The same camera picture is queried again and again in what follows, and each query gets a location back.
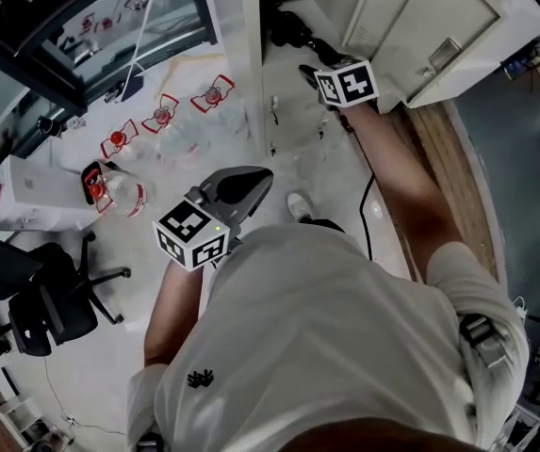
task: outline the shirt logo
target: shirt logo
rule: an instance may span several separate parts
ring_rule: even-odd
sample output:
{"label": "shirt logo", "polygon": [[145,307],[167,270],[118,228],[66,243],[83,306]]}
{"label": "shirt logo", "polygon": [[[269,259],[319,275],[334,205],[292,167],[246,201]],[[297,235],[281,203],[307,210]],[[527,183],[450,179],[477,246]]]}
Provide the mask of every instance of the shirt logo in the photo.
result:
{"label": "shirt logo", "polygon": [[198,373],[196,371],[192,372],[188,375],[188,387],[198,388],[201,385],[208,387],[213,382],[214,378],[213,370],[205,369],[203,373]]}

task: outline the white cabinet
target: white cabinet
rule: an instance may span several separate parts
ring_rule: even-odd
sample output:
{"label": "white cabinet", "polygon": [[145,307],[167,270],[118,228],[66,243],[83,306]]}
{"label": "white cabinet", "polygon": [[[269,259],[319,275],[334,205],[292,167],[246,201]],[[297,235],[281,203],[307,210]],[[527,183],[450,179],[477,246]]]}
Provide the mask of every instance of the white cabinet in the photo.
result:
{"label": "white cabinet", "polygon": [[498,30],[500,42],[508,35],[510,29],[501,29],[510,14],[496,0],[210,0],[231,76],[265,154],[318,138],[324,119],[316,92],[298,72],[302,63],[322,69],[317,56],[306,47],[275,47],[261,28],[260,9],[273,2],[337,51],[370,59],[381,111],[400,101],[417,106],[457,95],[498,67],[495,55],[510,55],[540,32],[532,26],[502,52],[492,36]]}

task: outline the office chair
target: office chair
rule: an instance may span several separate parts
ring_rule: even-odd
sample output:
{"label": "office chair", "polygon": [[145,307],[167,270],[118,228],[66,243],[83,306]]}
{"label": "office chair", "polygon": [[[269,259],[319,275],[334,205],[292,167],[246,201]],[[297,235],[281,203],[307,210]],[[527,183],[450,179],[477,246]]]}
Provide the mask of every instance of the office chair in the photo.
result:
{"label": "office chair", "polygon": [[93,286],[119,277],[129,278],[131,270],[124,267],[90,280],[88,244],[94,239],[93,233],[83,237],[79,269],[56,243],[25,252],[0,241],[0,299],[11,297],[9,323],[4,330],[12,330],[22,353],[49,355],[52,349],[48,331],[59,346],[95,330],[98,321],[92,305],[111,324],[123,322],[121,315],[110,315]]}

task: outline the shoe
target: shoe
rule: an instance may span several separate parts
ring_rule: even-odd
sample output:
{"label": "shoe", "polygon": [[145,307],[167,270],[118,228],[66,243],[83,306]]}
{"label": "shoe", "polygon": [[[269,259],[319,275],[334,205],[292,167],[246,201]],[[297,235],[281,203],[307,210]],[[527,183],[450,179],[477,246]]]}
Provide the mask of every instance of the shoe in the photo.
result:
{"label": "shoe", "polygon": [[290,215],[293,216],[296,221],[301,221],[303,218],[316,218],[314,204],[306,195],[303,195],[302,192],[289,192],[286,195],[286,206],[288,207]]}

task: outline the gray floor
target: gray floor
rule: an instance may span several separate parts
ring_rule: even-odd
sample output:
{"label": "gray floor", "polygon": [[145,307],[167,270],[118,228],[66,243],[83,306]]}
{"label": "gray floor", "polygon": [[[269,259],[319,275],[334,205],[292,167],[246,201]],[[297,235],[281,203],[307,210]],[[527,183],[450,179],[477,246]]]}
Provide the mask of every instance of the gray floor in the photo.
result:
{"label": "gray floor", "polygon": [[504,237],[509,294],[540,315],[539,76],[511,82],[494,74],[455,104],[483,161]]}

